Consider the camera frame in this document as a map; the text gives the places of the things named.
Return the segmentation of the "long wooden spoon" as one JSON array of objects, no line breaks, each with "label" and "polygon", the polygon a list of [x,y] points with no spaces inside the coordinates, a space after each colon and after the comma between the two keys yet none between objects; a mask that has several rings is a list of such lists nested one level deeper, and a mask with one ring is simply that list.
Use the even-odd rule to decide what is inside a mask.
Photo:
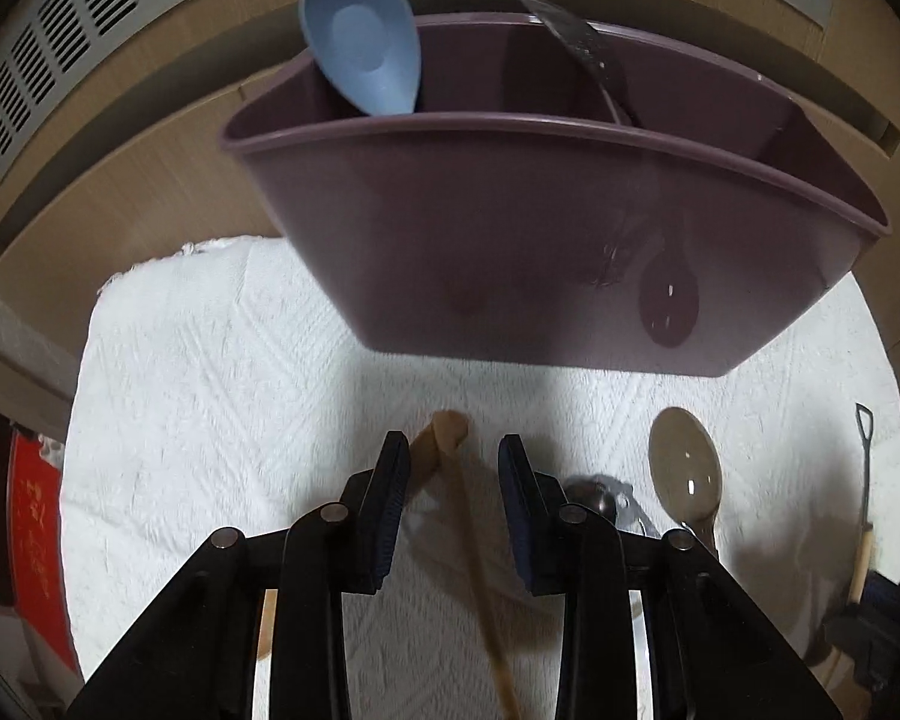
[{"label": "long wooden spoon", "polygon": [[514,675],[510,670],[499,628],[494,619],[493,602],[479,552],[478,534],[471,515],[470,498],[464,484],[463,465],[458,455],[461,444],[470,432],[470,423],[468,418],[458,411],[443,410],[436,411],[432,415],[430,427],[434,431],[440,469],[447,478],[448,499],[475,603],[482,645],[493,673],[500,711],[502,717],[517,720],[521,717],[521,711],[515,692]]}]

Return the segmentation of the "beige spoon black handle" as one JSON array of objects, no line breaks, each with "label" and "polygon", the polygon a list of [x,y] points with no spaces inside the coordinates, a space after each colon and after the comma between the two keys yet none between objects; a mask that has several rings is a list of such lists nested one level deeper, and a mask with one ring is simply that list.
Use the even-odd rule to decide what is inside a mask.
[{"label": "beige spoon black handle", "polygon": [[652,422],[649,466],[656,497],[673,522],[718,556],[715,520],[724,478],[707,429],[691,411],[668,406]]}]

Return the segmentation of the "small shovel shaped spoon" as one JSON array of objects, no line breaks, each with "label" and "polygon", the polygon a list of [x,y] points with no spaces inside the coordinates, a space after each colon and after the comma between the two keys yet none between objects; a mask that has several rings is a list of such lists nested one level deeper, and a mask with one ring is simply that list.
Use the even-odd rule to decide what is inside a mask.
[{"label": "small shovel shaped spoon", "polygon": [[860,502],[860,534],[857,551],[855,551],[854,569],[848,584],[847,603],[858,605],[862,601],[865,589],[866,574],[870,571],[871,553],[873,553],[873,523],[870,518],[871,489],[871,445],[875,432],[873,411],[863,403],[855,405],[855,422],[862,444],[862,502]]}]

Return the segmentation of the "white textured cloth mat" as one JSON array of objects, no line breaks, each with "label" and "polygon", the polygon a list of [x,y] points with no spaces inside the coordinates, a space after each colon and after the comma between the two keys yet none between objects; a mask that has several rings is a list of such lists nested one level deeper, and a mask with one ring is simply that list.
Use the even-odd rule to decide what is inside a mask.
[{"label": "white textured cloth mat", "polygon": [[[562,605],[515,574],[497,446],[523,439],[558,478],[606,475],[645,522],[650,426],[685,408],[724,477],[724,566],[798,652],[847,590],[859,523],[900,578],[900,396],[860,286],[844,280],[718,379],[410,358],[368,351],[281,239],[188,245],[111,277],[92,309],[61,486],[61,552],[79,665],[97,670],[199,544],[221,527],[289,527],[338,497],[403,431],[413,471],[383,589],[344,603],[361,718],[499,711],[460,551],[461,481],[521,713],[556,706]],[[468,433],[453,473],[424,445],[439,411]]]}]

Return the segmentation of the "purple plastic utensil bin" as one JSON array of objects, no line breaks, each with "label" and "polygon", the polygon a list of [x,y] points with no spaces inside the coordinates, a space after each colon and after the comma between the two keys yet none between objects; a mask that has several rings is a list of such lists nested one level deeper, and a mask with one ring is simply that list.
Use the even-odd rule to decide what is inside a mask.
[{"label": "purple plastic utensil bin", "polygon": [[419,20],[421,105],[352,114],[308,55],[222,130],[368,348],[717,377],[889,231],[784,88],[606,26],[600,89],[520,13]]}]

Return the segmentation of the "metal spoon in bin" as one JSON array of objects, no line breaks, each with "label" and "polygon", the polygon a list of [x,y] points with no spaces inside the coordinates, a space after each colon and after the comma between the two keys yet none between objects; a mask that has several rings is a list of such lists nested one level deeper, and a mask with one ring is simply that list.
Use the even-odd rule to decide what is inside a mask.
[{"label": "metal spoon in bin", "polygon": [[589,21],[549,0],[518,0],[566,48],[600,86],[611,119],[617,125],[640,127],[629,101],[628,78],[613,44]]}]

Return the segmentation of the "blue plastic rice spoon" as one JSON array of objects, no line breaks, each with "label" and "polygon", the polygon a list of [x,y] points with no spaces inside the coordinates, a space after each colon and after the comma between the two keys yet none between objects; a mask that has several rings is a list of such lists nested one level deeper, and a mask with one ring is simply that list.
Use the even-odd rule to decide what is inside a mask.
[{"label": "blue plastic rice spoon", "polygon": [[323,75],[354,107],[413,114],[422,52],[408,0],[301,0],[299,23]]}]

